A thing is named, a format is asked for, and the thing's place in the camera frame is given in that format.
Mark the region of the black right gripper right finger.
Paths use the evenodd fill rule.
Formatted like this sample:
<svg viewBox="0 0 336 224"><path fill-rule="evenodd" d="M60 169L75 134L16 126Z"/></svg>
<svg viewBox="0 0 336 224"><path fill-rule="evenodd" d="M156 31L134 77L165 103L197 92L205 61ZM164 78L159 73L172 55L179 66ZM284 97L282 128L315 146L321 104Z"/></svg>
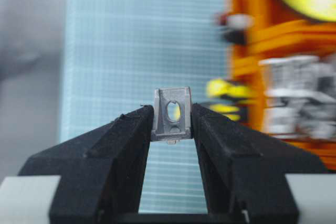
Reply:
<svg viewBox="0 0 336 224"><path fill-rule="evenodd" d="M192 125L210 214L246 210L250 223L296 223L299 210L285 175L328 172L318 156L198 103Z"/></svg>

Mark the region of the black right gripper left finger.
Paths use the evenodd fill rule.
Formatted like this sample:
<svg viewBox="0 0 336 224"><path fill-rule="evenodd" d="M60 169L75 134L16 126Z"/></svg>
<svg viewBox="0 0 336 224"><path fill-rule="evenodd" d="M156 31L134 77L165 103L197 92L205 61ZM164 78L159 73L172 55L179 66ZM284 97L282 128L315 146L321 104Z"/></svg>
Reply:
<svg viewBox="0 0 336 224"><path fill-rule="evenodd" d="M153 115L145 105L27 159L21 176L60 176L51 223L110 223L138 212Z"/></svg>

